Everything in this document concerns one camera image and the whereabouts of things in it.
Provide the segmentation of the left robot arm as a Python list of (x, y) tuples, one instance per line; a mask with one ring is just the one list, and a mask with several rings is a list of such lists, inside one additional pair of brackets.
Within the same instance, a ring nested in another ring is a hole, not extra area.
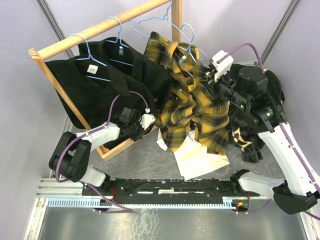
[(97, 147), (128, 137), (139, 140), (156, 122), (156, 117), (147, 108), (144, 114), (125, 107), (116, 122), (107, 121), (85, 132), (64, 132), (60, 137), (48, 166), (58, 176), (74, 183), (81, 182), (93, 186), (99, 195), (106, 195), (111, 189), (109, 176), (95, 167), (89, 166), (90, 154)]

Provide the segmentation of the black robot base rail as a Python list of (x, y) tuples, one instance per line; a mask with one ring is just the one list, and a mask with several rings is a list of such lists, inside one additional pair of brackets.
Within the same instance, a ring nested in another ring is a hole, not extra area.
[(220, 204), (223, 197), (258, 197), (230, 180), (109, 179), (98, 191), (118, 204)]

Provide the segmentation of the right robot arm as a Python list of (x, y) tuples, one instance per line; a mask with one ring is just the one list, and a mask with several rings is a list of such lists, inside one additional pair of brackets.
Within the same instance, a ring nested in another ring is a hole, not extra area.
[(276, 179), (240, 170), (231, 177), (231, 193), (257, 193), (286, 214), (308, 214), (320, 198), (320, 177), (291, 131), (278, 77), (270, 70), (239, 64), (222, 71), (211, 66), (207, 77), (212, 97), (230, 103), (230, 137), (243, 159), (258, 163), (263, 159), (261, 149), (268, 147), (284, 175)]

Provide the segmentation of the white shirt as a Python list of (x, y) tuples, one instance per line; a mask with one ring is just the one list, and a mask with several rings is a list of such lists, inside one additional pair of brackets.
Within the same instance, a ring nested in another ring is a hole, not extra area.
[(168, 149), (168, 146), (166, 145), (166, 143), (163, 140), (162, 133), (161, 133), (160, 129), (158, 129), (158, 135), (157, 135), (156, 143), (162, 150), (166, 151)]

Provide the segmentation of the yellow plaid shirt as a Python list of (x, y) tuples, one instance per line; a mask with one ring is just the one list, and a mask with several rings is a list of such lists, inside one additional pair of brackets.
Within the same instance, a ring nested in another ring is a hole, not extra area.
[(199, 49), (153, 31), (144, 55), (172, 77), (171, 97), (156, 122), (167, 149), (176, 152), (189, 131), (194, 130), (194, 139), (207, 147), (207, 153), (226, 155), (229, 104), (220, 98), (212, 99), (205, 86), (208, 69), (200, 60)]

